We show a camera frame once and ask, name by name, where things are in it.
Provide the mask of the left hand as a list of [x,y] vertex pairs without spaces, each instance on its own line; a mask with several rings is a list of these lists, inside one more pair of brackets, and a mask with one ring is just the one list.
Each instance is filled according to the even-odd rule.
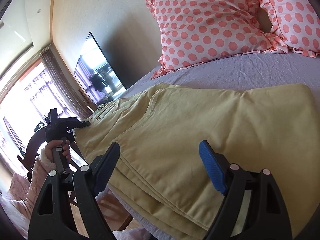
[[61,150],[62,155],[66,158],[68,162],[71,160],[71,153],[70,153],[70,142],[69,140],[62,141],[62,140],[52,140],[50,141],[42,150],[41,152],[41,160],[42,162],[53,163],[53,151],[54,150]]

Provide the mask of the pink sleeve left forearm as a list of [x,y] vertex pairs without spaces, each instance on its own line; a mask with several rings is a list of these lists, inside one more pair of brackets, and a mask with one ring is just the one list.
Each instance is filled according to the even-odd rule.
[[25,198],[19,201],[2,200],[6,215],[23,239],[28,238],[29,223],[34,206],[44,181],[51,170],[56,170],[56,165],[48,159],[43,148],[40,156],[35,160],[31,184]]

